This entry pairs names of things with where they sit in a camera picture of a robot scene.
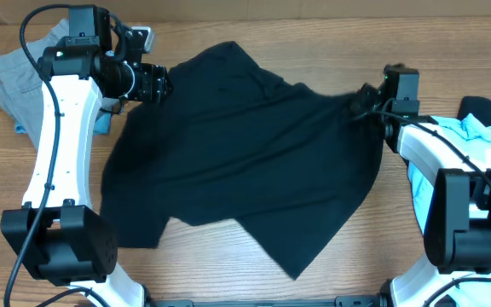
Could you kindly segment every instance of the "black cloth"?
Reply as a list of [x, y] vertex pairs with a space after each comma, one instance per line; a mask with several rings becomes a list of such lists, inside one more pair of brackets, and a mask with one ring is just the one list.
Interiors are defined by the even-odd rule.
[[458, 119], [473, 114], [483, 125], [491, 126], [491, 100], [484, 97], [465, 96], [459, 106]]
[[101, 215], [124, 247], [156, 247], [169, 217], [236, 218], [297, 278], [371, 189], [382, 156], [357, 94], [321, 96], [221, 43], [169, 72], [173, 94], [130, 111], [107, 162]]

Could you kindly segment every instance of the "black t-shirt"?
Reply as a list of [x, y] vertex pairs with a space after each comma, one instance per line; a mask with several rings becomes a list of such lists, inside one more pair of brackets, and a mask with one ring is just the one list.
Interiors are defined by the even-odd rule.
[[383, 136], [357, 94], [322, 96], [261, 69], [234, 42], [172, 68], [173, 94], [128, 115], [101, 215], [124, 247], [156, 247], [169, 217], [235, 218], [297, 278], [367, 196]]

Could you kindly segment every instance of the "black fabric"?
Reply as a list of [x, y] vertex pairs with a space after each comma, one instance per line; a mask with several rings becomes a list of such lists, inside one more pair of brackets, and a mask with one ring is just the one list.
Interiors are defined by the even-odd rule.
[[491, 126], [491, 100], [484, 97], [465, 96], [459, 106], [458, 119], [473, 114], [483, 125]]
[[382, 131], [356, 94], [321, 96], [236, 43], [169, 72], [174, 92], [130, 111], [103, 173], [101, 215], [124, 247], [156, 247], [169, 217], [236, 218], [297, 278], [371, 189]]

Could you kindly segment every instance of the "pile of cloth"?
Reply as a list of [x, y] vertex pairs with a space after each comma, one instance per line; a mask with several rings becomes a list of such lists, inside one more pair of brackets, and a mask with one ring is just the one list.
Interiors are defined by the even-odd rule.
[[[63, 20], [29, 43], [33, 56], [68, 27]], [[298, 278], [378, 175], [384, 132], [376, 119], [354, 120], [349, 105], [358, 94], [322, 96], [288, 84], [234, 42], [203, 51], [169, 76], [173, 94], [161, 106], [129, 112], [103, 172], [101, 216], [119, 246], [156, 247], [170, 217], [190, 225], [233, 218]], [[41, 81], [20, 49], [0, 56], [0, 80], [1, 108], [37, 147]], [[115, 102], [104, 99], [103, 107]], [[465, 97], [458, 118], [436, 120], [452, 143], [491, 167], [490, 100]], [[101, 113], [96, 131], [107, 133], [110, 121]], [[408, 176], [423, 232], [433, 187], [412, 164]], [[466, 289], [451, 295], [466, 302], [478, 291]]]

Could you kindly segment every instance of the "wood grain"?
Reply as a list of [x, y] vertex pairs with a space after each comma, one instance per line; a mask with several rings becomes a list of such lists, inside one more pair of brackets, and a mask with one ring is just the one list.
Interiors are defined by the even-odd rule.
[[[145, 61], [173, 67], [215, 43], [236, 40], [257, 63], [288, 82], [327, 95], [379, 84], [387, 63], [420, 70], [423, 113], [453, 116], [461, 97], [491, 98], [491, 18], [283, 20], [155, 23], [158, 42]], [[50, 26], [30, 26], [28, 40]], [[0, 26], [0, 54], [19, 47], [17, 26]], [[127, 110], [134, 106], [131, 103]], [[101, 172], [123, 128], [94, 139], [90, 191], [100, 203]], [[20, 206], [35, 161], [27, 136], [13, 132], [0, 110], [0, 215]], [[375, 293], [404, 273], [423, 252], [401, 159], [386, 148], [366, 201], [331, 243], [292, 281], [234, 221], [189, 227], [172, 220], [156, 250], [120, 249], [119, 262], [156, 299], [197, 301], [332, 298]], [[0, 234], [0, 304], [15, 255]], [[61, 289], [20, 272], [13, 305], [45, 300]], [[63, 305], [84, 301], [62, 299]]]

